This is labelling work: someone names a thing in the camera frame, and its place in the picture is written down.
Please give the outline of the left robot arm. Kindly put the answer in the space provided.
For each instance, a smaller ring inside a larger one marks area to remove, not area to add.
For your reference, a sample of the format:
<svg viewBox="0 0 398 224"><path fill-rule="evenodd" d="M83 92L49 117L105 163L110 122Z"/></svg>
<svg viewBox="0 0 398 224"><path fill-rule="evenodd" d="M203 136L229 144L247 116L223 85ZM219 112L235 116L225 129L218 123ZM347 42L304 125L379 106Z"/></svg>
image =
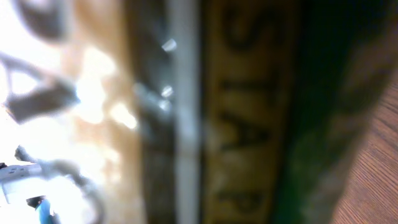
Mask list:
<svg viewBox="0 0 398 224"><path fill-rule="evenodd" d="M25 28L33 34L48 40L60 40L65 36L65 10L61 1L50 1L45 6L35 6L27 1L13 2L17 15ZM53 84L45 84L44 71L23 59L1 53L1 63L6 69L8 91L6 112L17 124L22 124L40 115L65 109L79 103L76 90L61 78ZM22 72L40 83L40 88L30 93L18 95L12 89L12 73ZM23 166L1 166L1 189L7 203L27 202L35 209L50 205L42 192L57 178L70 180L83 193L83 198L91 202L95 215L92 223L105 222L105 207L94 183L83 176L80 169L63 160L44 161L32 157L21 148L16 149L16 157L24 161Z"/></svg>

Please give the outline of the red spaghetti packet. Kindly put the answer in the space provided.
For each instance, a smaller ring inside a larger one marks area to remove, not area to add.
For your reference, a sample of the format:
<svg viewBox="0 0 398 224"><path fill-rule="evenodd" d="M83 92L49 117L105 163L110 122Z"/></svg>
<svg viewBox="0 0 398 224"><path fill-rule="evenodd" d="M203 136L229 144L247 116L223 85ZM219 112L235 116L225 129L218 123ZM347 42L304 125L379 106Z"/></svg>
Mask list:
<svg viewBox="0 0 398 224"><path fill-rule="evenodd" d="M330 223L396 1L75 1L106 223Z"/></svg>

